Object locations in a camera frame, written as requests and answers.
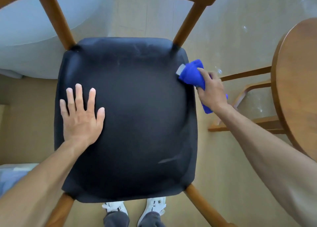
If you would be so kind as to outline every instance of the pants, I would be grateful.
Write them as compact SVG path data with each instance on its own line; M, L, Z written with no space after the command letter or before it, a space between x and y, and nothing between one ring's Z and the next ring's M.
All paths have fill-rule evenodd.
M105 227L128 227L129 222L127 214L120 211L110 212L103 219ZM152 211L144 216L139 227L165 227L165 225L161 222L160 214Z

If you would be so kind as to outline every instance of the floor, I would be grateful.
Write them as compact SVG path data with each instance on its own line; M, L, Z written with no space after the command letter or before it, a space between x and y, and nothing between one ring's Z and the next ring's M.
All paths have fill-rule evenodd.
M192 3L186 0L115 0L112 36L173 39ZM315 0L217 0L207 7L184 44L190 61L201 59L220 75L269 66L280 37L317 16ZM244 85L269 75L225 82L229 103ZM0 104L7 104L0 131L0 164L41 162L53 152L56 80L0 76ZM249 118L275 115L269 88L248 93L239 111ZM214 114L197 100L198 156L194 184L227 221L237 226L299 226L275 201L229 132L209 133ZM167 198L166 226L208 226L182 193ZM136 223L146 200L126 201ZM101 227L101 204L75 201L66 227Z

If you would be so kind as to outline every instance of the black chair seat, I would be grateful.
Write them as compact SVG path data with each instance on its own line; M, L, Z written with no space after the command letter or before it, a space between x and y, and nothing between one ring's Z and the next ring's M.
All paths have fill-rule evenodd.
M186 52L161 38L86 38L66 51L55 100L55 149L62 144L59 100L66 88L96 89L105 107L98 140L76 161L63 190L83 203L179 194L195 176L194 89L178 80Z

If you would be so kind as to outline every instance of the person's left arm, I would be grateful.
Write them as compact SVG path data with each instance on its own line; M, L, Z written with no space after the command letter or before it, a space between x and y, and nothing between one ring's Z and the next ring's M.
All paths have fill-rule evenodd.
M66 102L60 101L65 142L0 198L0 226L43 226L57 194L77 158L99 137L105 109L94 113L96 90L91 89L84 110L82 87L76 84L76 99L68 88Z

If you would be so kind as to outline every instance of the round wooden table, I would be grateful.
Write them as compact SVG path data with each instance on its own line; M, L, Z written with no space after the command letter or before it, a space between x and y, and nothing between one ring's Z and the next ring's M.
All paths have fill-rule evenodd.
M288 138L317 161L317 18L298 23L282 37L271 81L276 113Z

